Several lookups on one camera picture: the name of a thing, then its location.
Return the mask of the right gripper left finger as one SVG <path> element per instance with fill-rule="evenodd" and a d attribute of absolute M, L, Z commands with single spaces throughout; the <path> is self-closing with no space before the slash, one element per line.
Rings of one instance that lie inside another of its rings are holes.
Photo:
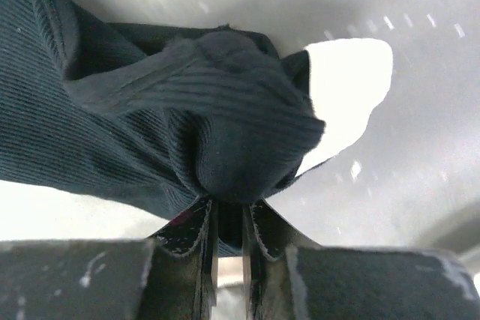
<path fill-rule="evenodd" d="M 208 319 L 217 206 L 201 200 L 144 240 L 4 241 L 3 319 Z"/>

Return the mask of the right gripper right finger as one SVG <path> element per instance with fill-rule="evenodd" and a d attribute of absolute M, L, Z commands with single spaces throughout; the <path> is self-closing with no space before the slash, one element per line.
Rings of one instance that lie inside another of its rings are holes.
<path fill-rule="evenodd" d="M 324 247 L 266 203 L 243 209 L 249 319 L 479 318 L 479 294 L 450 252 Z"/>

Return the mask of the black underwear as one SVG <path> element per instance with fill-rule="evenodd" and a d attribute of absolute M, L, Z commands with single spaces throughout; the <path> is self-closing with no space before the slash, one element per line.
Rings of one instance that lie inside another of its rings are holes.
<path fill-rule="evenodd" d="M 172 219 L 219 201 L 219 253 L 242 206 L 294 181 L 324 133 L 305 51 L 263 34 L 105 23 L 72 0 L 1 0 L 1 179 Z"/>

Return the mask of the white round plate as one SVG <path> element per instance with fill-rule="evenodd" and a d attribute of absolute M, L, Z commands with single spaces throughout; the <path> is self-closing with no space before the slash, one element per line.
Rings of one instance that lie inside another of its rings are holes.
<path fill-rule="evenodd" d="M 358 141 L 372 111 L 391 87 L 393 52 L 384 40 L 352 38 L 311 43 L 309 95 L 316 118 L 325 122 L 319 144 L 303 158 L 297 176 Z"/>

